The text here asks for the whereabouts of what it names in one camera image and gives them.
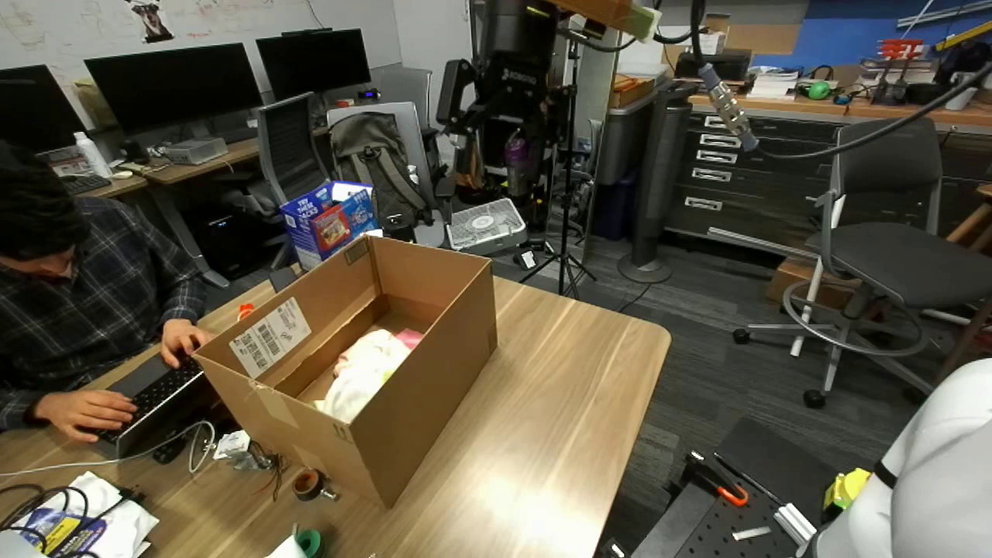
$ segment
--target equipment stand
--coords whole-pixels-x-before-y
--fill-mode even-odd
[[[571,182],[571,165],[573,165],[573,142],[578,142],[578,88],[580,88],[580,45],[578,40],[568,40],[568,59],[571,59],[571,88],[568,88],[568,118],[564,118],[564,188],[561,188],[561,235],[557,235],[557,252],[546,242],[549,258],[533,265],[528,277],[522,277],[522,281],[531,281],[537,274],[544,274],[553,261],[557,261],[557,295],[571,295],[578,298],[578,274],[573,265],[589,277],[594,281],[594,277],[589,274],[589,265],[582,265],[582,261],[578,261],[568,252],[568,227],[571,227],[571,200],[573,200],[573,182]]]

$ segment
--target black office chair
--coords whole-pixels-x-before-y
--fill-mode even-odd
[[[321,123],[316,121],[319,116],[312,111],[312,102],[312,92],[301,92],[254,109],[258,162],[276,203],[284,203],[289,197],[298,197],[329,179],[312,137],[312,126]],[[283,242],[273,265],[284,265],[292,258],[292,246]]]
[[[885,123],[839,126],[836,139],[852,142]],[[917,313],[992,295],[992,261],[937,235],[938,195],[942,165],[931,121],[916,121],[862,150],[835,155],[831,188],[821,197],[811,281],[798,281],[780,295],[792,322],[750,322],[736,333],[736,342],[750,342],[753,333],[799,333],[831,344],[825,384],[802,395],[805,406],[825,403],[844,350],[866,353],[931,395],[931,380],[895,363],[926,346],[926,329]],[[926,209],[924,229],[906,224],[901,211],[876,203],[880,197],[887,203]],[[821,274],[858,278],[852,300],[839,313],[816,303]]]

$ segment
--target bag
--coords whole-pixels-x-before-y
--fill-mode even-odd
[[[428,197],[403,155],[393,116],[361,111],[336,121],[329,137],[336,179],[371,185],[375,214],[387,235],[408,235],[415,224],[432,224]]]

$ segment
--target monitor screen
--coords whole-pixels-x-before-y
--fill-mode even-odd
[[[0,72],[0,137],[32,151],[71,145],[83,131],[47,64]]]
[[[259,105],[241,43],[86,59],[124,133]]]
[[[276,99],[369,85],[363,32],[298,32],[258,40]]]

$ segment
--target person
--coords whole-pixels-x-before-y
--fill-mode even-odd
[[[120,432],[137,406],[86,384],[155,338],[180,366],[209,342],[202,309],[202,278],[166,235],[124,200],[71,197],[0,139],[0,432]]]

